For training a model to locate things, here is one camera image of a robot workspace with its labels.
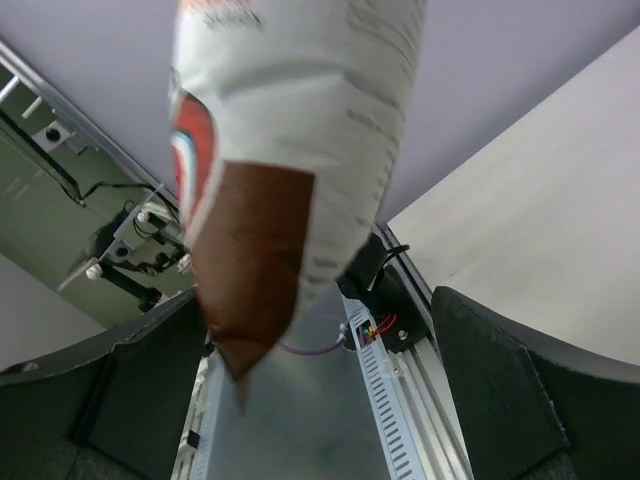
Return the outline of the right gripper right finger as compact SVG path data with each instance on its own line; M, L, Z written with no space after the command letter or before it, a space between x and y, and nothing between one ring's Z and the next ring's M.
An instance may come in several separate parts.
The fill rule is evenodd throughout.
M639 368L505 318L449 287L435 337L477 479L636 479Z

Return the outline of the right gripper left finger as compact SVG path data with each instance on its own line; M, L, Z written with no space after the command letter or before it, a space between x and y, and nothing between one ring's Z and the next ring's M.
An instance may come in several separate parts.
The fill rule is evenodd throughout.
M189 290L3 370L2 478L170 478L205 336Z

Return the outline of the Chuba cassava chips bag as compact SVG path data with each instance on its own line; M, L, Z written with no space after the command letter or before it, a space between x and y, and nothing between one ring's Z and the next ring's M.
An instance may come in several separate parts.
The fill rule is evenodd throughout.
M180 222L236 398L368 240L406 120L423 1L181 1Z

